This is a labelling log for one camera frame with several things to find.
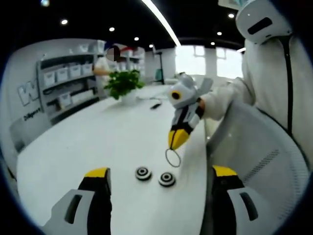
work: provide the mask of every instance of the white table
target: white table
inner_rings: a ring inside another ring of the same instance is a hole
[[[138,96],[152,97],[166,89],[146,87]],[[108,98],[73,114],[33,141],[19,155],[17,166],[19,194],[30,218],[44,225],[53,205],[70,189],[77,189],[87,172],[108,166],[112,235],[198,235],[206,197],[204,123],[199,123],[178,150],[182,164],[173,168],[165,159],[165,149],[174,108],[164,100],[150,110],[157,102],[143,100],[124,107]],[[135,178],[139,166],[151,169],[150,182]],[[177,178],[171,188],[163,188],[157,181],[166,171]]]

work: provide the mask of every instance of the shelving unit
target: shelving unit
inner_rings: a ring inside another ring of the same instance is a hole
[[[37,62],[37,85],[39,90],[39,98],[41,103],[41,109],[46,112],[48,118],[52,124],[55,124],[62,119],[66,118],[68,115],[72,114],[72,110],[79,111],[84,108],[84,103],[95,103],[100,100],[97,87],[97,78],[92,73],[84,74],[76,77],[68,77],[67,80],[55,82],[49,86],[44,83],[44,74],[50,71],[56,71],[59,68],[69,66],[70,64],[94,64],[97,59],[97,54],[92,53],[79,53],[75,55],[65,55],[54,58],[47,58]],[[93,80],[94,85],[91,86],[88,80]],[[76,103],[72,103],[64,108],[60,108],[58,103],[58,96],[62,94],[62,91],[69,90],[69,86],[78,85],[82,87],[79,90],[71,90],[72,94],[77,94],[79,92],[93,90],[93,96],[87,97],[86,99],[80,100]]]
[[[136,55],[122,54],[119,61],[110,62],[109,66],[111,70],[121,71],[120,63],[125,63],[124,70],[137,69],[140,71],[140,75],[144,77],[144,49],[138,48]],[[39,99],[42,112],[47,113],[51,124],[56,124],[69,115],[83,109],[84,107],[98,102],[103,98],[103,95],[99,93],[101,87],[101,81],[98,81],[99,77],[93,74],[84,74],[76,77],[69,77],[63,81],[55,81],[51,85],[45,85],[44,74],[63,67],[70,67],[73,64],[95,64],[99,57],[103,56],[100,53],[76,53],[59,57],[44,58],[37,62],[37,87],[39,91]],[[73,90],[75,85],[80,84],[82,87],[80,90]],[[70,93],[75,95],[79,92],[93,90],[93,96],[86,97],[86,99],[79,100],[66,107],[61,108],[58,102],[58,96],[63,93]]]

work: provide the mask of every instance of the wall lettering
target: wall lettering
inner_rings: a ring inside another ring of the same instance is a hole
[[[18,94],[23,106],[39,98],[36,81],[29,81],[18,87]]]
[[[34,112],[28,113],[24,115],[24,121],[29,120],[30,118],[33,118],[35,114],[39,113],[41,111],[41,108],[36,109]]]

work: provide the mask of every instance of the green plant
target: green plant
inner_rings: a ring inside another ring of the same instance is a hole
[[[144,83],[139,81],[140,72],[138,70],[112,72],[110,80],[104,89],[110,90],[110,95],[118,100],[120,96],[127,95],[134,89],[141,89]]]

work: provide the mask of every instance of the white shelf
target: white shelf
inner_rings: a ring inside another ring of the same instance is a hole
[[[92,77],[92,76],[94,76],[94,75],[91,73],[91,74],[81,75],[81,76],[75,77],[75,78],[70,78],[70,79],[65,80],[65,81],[62,81],[62,82],[56,82],[56,83],[54,83],[54,84],[51,85],[51,86],[44,87],[44,88],[42,88],[42,90],[43,90],[43,91],[46,91],[46,90],[48,90],[48,89],[51,89],[51,88],[53,88],[53,87],[56,87],[56,86],[59,86],[59,85],[62,85],[62,84],[74,82],[74,81],[77,81],[77,80],[80,80],[80,79],[83,79],[83,78]]]
[[[94,55],[94,53],[79,52],[79,53],[75,53],[75,54],[59,55],[59,56],[55,56],[55,57],[44,57],[44,58],[42,59],[42,62],[43,62],[43,61],[47,61],[47,60],[54,60],[54,59],[60,59],[60,58],[66,58],[66,57],[74,57],[74,56],[82,56],[82,55]]]
[[[75,104],[71,104],[71,105],[67,106],[66,108],[64,108],[64,109],[62,109],[62,110],[60,110],[60,111],[54,112],[52,115],[50,115],[50,119],[55,119],[55,118],[57,118],[59,115],[65,113],[65,112],[67,112],[67,111],[69,111],[70,109],[72,109],[72,108],[74,108],[74,107],[76,107],[76,106],[78,106],[78,105],[80,105],[80,104],[83,104],[83,103],[85,103],[85,102],[87,102],[87,101],[96,99],[96,98],[98,98],[98,97],[99,97],[99,96],[98,96],[97,94],[95,94],[95,95],[93,95],[93,96],[91,96],[91,97],[89,97],[89,98],[87,98],[87,99],[81,100],[81,101],[79,101],[79,102],[77,102],[77,103],[75,103]]]

